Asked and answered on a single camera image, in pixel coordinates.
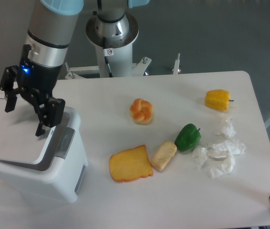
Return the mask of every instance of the toy food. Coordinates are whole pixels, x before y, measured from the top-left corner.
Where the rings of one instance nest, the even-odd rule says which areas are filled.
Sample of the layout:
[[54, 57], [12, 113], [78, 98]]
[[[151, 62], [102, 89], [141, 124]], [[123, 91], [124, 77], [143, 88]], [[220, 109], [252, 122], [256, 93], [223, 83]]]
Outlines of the toy food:
[[175, 155], [177, 146], [171, 141], [165, 141], [154, 153], [151, 164], [159, 171], [162, 171], [170, 159]]
[[201, 139], [200, 129], [197, 129], [193, 124], [187, 124], [184, 128], [179, 132], [175, 145], [178, 147], [180, 151], [186, 151], [194, 146], [196, 146]]
[[113, 180], [118, 182], [133, 181], [153, 175], [145, 145], [112, 155], [109, 168]]
[[232, 101], [230, 93], [221, 89], [208, 91], [205, 97], [205, 105], [219, 111], [226, 111]]
[[130, 107], [130, 114], [134, 122], [149, 124], [153, 118], [154, 109], [151, 103], [143, 99], [135, 99]]

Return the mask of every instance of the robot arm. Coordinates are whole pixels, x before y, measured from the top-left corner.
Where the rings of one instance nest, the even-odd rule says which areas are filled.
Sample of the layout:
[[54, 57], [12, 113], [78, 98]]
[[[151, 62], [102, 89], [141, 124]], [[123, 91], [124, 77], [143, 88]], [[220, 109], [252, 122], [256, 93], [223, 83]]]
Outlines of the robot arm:
[[[149, 0], [89, 0], [85, 10], [98, 11], [105, 22], [125, 15], [125, 8], [145, 5]], [[73, 35], [83, 0], [36, 0], [25, 44], [18, 66], [10, 66], [0, 82], [5, 92], [5, 111], [15, 108], [17, 94], [34, 107], [39, 118], [36, 136], [44, 134], [43, 126], [61, 123], [65, 101], [52, 95]]]

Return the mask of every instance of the warning sticker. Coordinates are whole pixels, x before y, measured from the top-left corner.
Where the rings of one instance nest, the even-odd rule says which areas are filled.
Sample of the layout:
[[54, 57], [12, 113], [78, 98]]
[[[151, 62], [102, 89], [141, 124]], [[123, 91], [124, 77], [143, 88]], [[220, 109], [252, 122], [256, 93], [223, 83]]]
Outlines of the warning sticker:
[[103, 49], [103, 52], [104, 52], [104, 56], [113, 56], [114, 55], [113, 49]]

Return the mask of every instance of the blue led light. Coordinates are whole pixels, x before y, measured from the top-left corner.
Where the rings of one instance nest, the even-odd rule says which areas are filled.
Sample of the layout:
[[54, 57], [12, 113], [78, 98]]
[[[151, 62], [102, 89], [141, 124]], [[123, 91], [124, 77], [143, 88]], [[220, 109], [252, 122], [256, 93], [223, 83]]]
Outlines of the blue led light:
[[23, 69], [23, 71], [26, 73], [26, 74], [28, 74], [29, 73], [29, 68], [25, 68], [25, 66], [24, 65], [21, 65], [21, 68]]

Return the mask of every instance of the gray floor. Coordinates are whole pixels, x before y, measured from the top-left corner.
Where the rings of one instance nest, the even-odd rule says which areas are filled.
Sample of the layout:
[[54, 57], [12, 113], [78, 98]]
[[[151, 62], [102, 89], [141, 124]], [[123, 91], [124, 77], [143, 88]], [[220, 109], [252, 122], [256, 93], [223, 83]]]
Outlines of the gray floor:
[[[0, 79], [19, 62], [34, 0], [0, 0]], [[270, 111], [270, 0], [151, 0], [129, 10], [139, 23], [134, 62], [152, 58], [150, 74], [170, 74], [181, 53], [183, 73], [244, 70], [265, 118]], [[70, 67], [96, 65], [82, 12], [66, 55]], [[66, 71], [62, 70], [60, 78]]]

